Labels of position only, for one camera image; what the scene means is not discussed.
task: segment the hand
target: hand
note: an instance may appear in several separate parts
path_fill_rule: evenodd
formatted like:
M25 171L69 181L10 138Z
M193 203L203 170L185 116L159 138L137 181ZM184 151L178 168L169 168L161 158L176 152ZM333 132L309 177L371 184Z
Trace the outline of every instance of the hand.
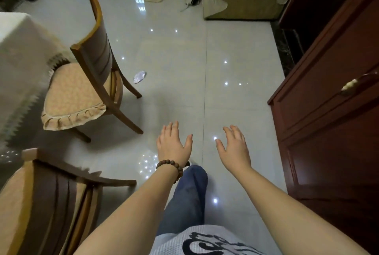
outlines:
M236 176L240 170L251 168L249 150L245 142L245 137L237 126L231 125L223 127L226 133L226 150L221 140L216 139L216 147L222 164Z
M190 159L192 151L192 134L187 136L184 146L179 139L179 122L170 122L163 126L161 135L157 139L158 158L162 160L174 160L180 167L184 167Z

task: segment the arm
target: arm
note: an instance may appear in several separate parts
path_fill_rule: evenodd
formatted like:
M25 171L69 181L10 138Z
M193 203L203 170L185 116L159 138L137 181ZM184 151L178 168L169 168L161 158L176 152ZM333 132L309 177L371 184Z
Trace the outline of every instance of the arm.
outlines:
M217 139L222 163L239 181L284 255L368 254L352 239L287 195L251 167L238 127L224 127L226 150Z
M159 160L174 160L181 167L192 150L192 135L183 147L178 122L163 126L157 139ZM75 255L145 255L154 243L171 187L178 170L169 164L159 167L152 176L115 212L97 227L74 253Z

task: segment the forearm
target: forearm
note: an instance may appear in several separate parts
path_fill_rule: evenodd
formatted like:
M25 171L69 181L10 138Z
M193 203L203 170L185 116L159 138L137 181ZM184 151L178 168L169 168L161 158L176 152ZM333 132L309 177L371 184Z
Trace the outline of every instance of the forearm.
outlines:
M284 255L368 254L340 230L253 169L236 172Z
M175 167L159 167L149 180L88 236L75 255L149 254L177 176Z

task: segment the white tablecloth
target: white tablecloth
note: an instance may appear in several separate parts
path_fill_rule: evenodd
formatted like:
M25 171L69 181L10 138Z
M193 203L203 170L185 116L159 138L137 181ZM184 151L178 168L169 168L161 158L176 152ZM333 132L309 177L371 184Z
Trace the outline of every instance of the white tablecloth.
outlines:
M48 87L51 68L63 60L76 61L30 15L0 12L0 148Z

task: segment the white t-shirt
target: white t-shirt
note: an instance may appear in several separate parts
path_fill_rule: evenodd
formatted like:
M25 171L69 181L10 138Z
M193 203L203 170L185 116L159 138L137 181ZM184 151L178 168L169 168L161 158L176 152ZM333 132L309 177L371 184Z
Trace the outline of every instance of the white t-shirt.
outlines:
M162 234L155 238L150 255L250 255L264 254L246 245L225 227L193 226L179 234Z

